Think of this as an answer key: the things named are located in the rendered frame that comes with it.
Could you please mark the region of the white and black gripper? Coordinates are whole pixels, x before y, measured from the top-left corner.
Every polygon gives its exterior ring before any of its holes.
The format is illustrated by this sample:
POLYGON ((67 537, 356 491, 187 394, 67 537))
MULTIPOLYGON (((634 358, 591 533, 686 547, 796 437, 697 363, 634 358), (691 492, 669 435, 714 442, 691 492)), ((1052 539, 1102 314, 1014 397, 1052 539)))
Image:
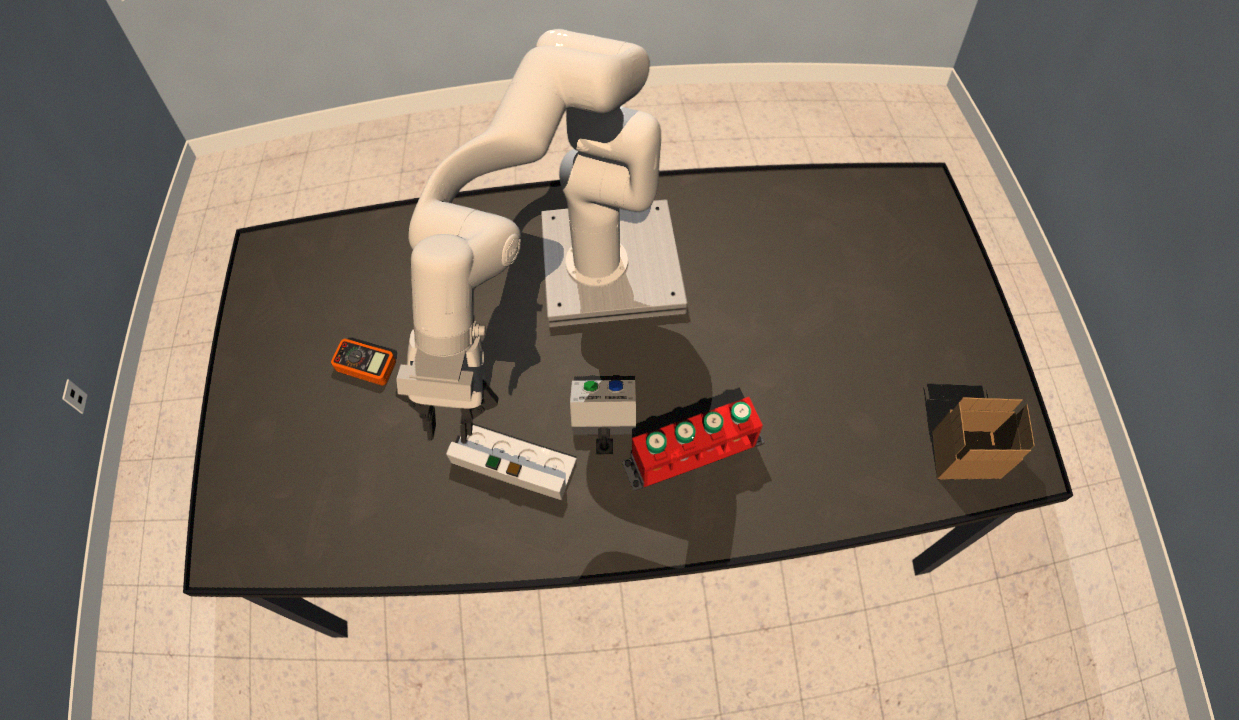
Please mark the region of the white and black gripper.
MULTIPOLYGON (((418 345, 415 345, 414 328, 413 328, 413 335, 410 335, 410 341, 408 347, 406 366, 413 366, 415 349, 418 348, 419 347, 418 345)), ((460 410, 462 410, 462 421, 460 421, 460 432, 462 432, 462 445, 467 442, 467 436, 472 436, 473 419, 476 416, 479 416, 479 414, 484 413, 484 410, 492 409, 492 406, 497 406, 497 395, 494 393, 494 389, 491 389, 488 384, 484 382, 484 375, 483 375, 484 354, 479 336, 476 337, 476 340, 472 341, 472 345, 470 345, 463 351, 465 351, 465 357, 463 357, 462 372, 475 372, 476 382, 471 402, 446 400, 446 398, 398 395, 396 392, 396 397, 401 398, 401 402, 406 402, 409 406, 413 406, 413 409, 419 413, 419 416, 421 416, 422 419, 422 430, 427 430, 427 439, 431 439, 431 441, 432 441, 432 432, 435 432, 436 428, 435 406, 460 406, 460 410)), ((462 352, 458 352, 458 354, 462 354, 462 352)))

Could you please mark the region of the orange digital multimeter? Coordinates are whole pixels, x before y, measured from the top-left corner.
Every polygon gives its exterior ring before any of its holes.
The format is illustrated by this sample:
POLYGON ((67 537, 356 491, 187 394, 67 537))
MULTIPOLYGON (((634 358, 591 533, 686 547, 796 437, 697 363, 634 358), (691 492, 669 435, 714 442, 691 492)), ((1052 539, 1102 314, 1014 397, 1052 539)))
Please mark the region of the orange digital multimeter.
POLYGON ((336 372, 385 385, 396 359, 390 351, 351 340, 341 340, 331 364, 335 366, 336 372))

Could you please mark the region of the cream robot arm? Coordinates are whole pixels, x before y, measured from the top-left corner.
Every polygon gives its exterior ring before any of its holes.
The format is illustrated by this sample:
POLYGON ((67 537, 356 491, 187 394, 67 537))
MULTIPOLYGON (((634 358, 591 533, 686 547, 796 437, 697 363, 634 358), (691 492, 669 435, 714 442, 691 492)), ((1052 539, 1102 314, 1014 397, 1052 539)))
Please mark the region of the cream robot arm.
POLYGON ((400 366, 398 395, 471 402, 475 372, 462 372, 463 349, 484 336, 475 290, 514 263, 520 230, 453 200, 484 173, 545 156, 564 112, 572 145, 559 169, 572 234, 567 273, 589 288, 620 281, 628 265, 620 209, 650 208, 659 181, 659 121, 622 108, 646 87, 648 69, 638 45, 550 29, 520 61, 488 129, 432 170, 409 226, 419 348, 413 366, 400 366))

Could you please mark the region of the red tube rack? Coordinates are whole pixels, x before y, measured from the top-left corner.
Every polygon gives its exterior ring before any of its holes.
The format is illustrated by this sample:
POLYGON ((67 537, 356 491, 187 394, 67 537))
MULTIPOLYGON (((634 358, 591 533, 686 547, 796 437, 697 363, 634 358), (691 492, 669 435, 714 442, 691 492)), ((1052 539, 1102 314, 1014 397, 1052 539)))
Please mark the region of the red tube rack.
POLYGON ((663 451, 663 454, 648 454, 646 439, 650 436, 650 432, 646 432, 643 436, 632 437, 632 454, 636 459, 637 468, 639 468, 642 480, 646 480, 646 487, 655 485, 657 482, 660 482, 660 480, 669 480, 672 477, 676 477, 676 475, 686 473, 686 471, 703 468, 703 466, 710 462, 715 462, 724 457, 755 447, 757 439, 760 439, 760 430, 764 428, 764 425, 760 421, 760 415, 757 415, 750 397, 742 398, 742 400, 738 402, 743 402, 743 404, 748 404, 751 406, 748 421, 743 421, 738 425, 732 421, 732 406, 733 404, 737 404, 737 402, 725 406, 717 406, 717 409, 709 413, 720 413, 721 416, 724 416, 724 428, 721 428, 719 432, 712 432, 711 436, 703 430, 703 416, 707 413, 683 420, 695 425, 696 430, 695 439, 693 439, 691 442, 686 442, 686 445, 679 445, 675 437, 676 425, 681 421, 676 421, 669 425, 669 428, 652 430, 652 432, 663 432, 664 436, 668 437, 668 447, 663 451), (733 439, 738 439, 738 441, 733 442, 733 439), (714 450, 707 452, 710 449, 714 450), (679 461, 681 459, 686 459, 686 461, 679 461), (654 468, 659 470, 650 471, 654 468))

